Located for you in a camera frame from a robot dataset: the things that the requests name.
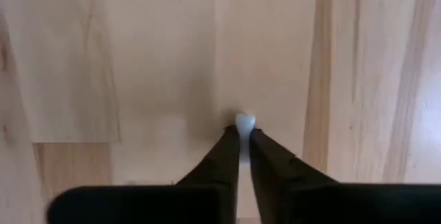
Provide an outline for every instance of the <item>black object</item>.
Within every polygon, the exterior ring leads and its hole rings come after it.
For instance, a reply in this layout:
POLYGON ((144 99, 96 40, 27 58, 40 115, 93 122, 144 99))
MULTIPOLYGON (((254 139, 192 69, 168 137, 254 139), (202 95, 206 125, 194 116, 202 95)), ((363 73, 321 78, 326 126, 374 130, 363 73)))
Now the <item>black object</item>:
MULTIPOLYGON (((441 221, 441 186, 340 184, 262 130, 250 136, 263 224, 441 221)), ((176 185, 79 187, 56 197, 49 224, 236 222, 239 136, 234 126, 176 185)))

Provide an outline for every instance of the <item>white object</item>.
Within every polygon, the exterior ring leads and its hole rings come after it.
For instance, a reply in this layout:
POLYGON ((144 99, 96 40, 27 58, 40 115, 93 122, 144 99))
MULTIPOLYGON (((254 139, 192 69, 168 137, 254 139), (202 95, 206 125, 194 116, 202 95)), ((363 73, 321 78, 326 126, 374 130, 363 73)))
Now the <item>white object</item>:
POLYGON ((249 135, 256 124, 256 117, 244 113, 236 115, 236 128, 240 137, 240 156, 241 163, 249 163, 249 135))

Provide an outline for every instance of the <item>small white object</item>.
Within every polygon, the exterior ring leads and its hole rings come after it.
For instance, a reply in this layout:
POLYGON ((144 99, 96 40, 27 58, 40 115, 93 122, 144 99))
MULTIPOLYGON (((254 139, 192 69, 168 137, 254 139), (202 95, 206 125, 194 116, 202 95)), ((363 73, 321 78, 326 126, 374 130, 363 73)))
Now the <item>small white object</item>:
POLYGON ((236 129, 240 137, 240 156, 241 163, 249 163, 249 135, 256 124, 256 117, 244 113, 236 115, 236 129))

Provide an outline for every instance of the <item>light wood surface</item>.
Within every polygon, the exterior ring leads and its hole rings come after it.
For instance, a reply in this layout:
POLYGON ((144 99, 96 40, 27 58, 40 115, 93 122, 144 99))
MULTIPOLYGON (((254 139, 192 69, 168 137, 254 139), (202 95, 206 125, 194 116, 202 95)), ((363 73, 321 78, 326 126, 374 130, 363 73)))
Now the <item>light wood surface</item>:
POLYGON ((17 87, 17 71, 0 0, 0 223, 43 220, 40 180, 17 87))
POLYGON ((107 144, 34 144, 45 200, 82 185, 110 185, 107 144))
POLYGON ((101 0, 5 0, 32 142, 119 140, 101 0))
MULTIPOLYGON (((340 181, 441 183, 441 0, 0 10, 2 223, 40 223, 78 185, 174 183, 239 110, 340 181)), ((240 182, 239 221, 258 223, 249 175, 240 182)))

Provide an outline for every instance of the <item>wooden floor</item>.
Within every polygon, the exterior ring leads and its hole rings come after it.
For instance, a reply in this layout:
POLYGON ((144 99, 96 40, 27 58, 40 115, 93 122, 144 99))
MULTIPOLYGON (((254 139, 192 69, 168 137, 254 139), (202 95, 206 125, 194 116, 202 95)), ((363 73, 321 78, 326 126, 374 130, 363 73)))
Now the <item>wooden floor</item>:
POLYGON ((441 183, 441 0, 0 0, 0 44, 0 223, 176 182, 238 110, 339 181, 441 183))

